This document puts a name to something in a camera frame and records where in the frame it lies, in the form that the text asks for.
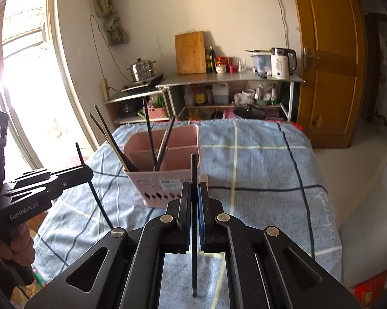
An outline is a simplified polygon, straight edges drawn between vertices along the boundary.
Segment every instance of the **wooden cutting board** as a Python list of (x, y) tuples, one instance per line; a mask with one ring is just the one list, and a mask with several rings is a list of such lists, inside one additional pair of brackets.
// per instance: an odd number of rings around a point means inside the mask
[(203, 31), (175, 36), (178, 74), (206, 73), (204, 36)]

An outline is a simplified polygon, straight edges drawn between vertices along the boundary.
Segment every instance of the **curtain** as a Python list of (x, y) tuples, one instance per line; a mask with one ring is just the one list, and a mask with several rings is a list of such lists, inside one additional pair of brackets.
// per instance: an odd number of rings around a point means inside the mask
[(128, 35), (122, 29), (120, 18), (114, 10), (112, 0), (94, 0), (96, 14), (105, 19), (109, 46), (128, 43)]

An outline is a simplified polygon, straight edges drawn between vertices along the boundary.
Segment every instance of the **electric kettle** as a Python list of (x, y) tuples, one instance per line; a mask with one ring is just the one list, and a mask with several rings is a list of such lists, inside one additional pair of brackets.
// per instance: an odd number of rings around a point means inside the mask
[[(292, 68), (290, 68), (290, 60), (288, 57), (290, 53), (294, 57), (294, 65)], [(297, 69), (297, 54), (289, 48), (272, 48), (271, 67), (272, 76), (276, 78), (287, 78), (290, 76), (290, 72)]]

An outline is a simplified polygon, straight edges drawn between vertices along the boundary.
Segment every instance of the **tiled floor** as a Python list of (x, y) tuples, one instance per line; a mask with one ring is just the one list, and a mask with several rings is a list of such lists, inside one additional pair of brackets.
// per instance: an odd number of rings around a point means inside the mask
[(348, 149), (315, 149), (337, 227), (358, 207), (387, 163), (387, 127), (358, 120)]

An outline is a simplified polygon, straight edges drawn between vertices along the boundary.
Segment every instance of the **pot handle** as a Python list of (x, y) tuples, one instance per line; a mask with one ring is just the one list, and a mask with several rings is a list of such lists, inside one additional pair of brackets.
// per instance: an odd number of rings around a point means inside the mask
[(293, 72), (297, 69), (297, 53), (294, 50), (287, 49), (287, 53), (291, 53), (294, 57), (294, 66), (290, 69), (290, 72)]

